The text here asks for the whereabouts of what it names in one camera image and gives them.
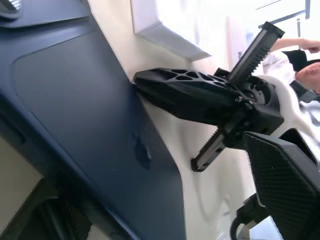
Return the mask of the lattice finger of the black right gripper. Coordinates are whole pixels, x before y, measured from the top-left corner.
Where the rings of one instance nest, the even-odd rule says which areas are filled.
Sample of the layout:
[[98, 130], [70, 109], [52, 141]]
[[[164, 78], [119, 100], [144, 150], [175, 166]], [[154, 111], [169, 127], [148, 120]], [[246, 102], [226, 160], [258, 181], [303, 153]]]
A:
[[153, 82], [204, 82], [214, 85], [220, 89], [235, 91], [236, 87], [230, 84], [224, 75], [220, 73], [229, 73], [218, 69], [218, 75], [205, 74], [200, 71], [190, 69], [171, 69], [171, 68], [152, 68], [138, 71], [134, 75], [134, 83], [153, 81]]

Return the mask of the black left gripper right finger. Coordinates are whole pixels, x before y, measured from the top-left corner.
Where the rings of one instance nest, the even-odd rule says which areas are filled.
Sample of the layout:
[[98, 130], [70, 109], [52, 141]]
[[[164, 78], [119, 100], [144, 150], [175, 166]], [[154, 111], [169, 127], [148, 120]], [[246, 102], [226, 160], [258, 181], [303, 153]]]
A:
[[320, 217], [320, 173], [295, 143], [246, 133], [246, 151], [261, 203], [278, 226], [314, 226]]

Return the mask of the smooth finger of the black right gripper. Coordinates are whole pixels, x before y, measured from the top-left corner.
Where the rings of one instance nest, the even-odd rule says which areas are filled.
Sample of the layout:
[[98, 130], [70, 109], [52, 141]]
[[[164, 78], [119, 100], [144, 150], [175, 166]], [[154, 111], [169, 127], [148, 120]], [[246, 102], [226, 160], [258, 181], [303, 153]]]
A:
[[239, 96], [205, 81], [137, 80], [136, 90], [152, 105], [177, 118], [213, 126], [227, 120]]

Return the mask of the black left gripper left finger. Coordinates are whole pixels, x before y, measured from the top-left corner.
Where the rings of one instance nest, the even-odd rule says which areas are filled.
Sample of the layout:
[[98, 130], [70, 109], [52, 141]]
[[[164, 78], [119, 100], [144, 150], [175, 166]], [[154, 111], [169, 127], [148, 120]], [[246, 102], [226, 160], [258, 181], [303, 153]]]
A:
[[45, 178], [31, 191], [16, 216], [16, 240], [108, 240]]

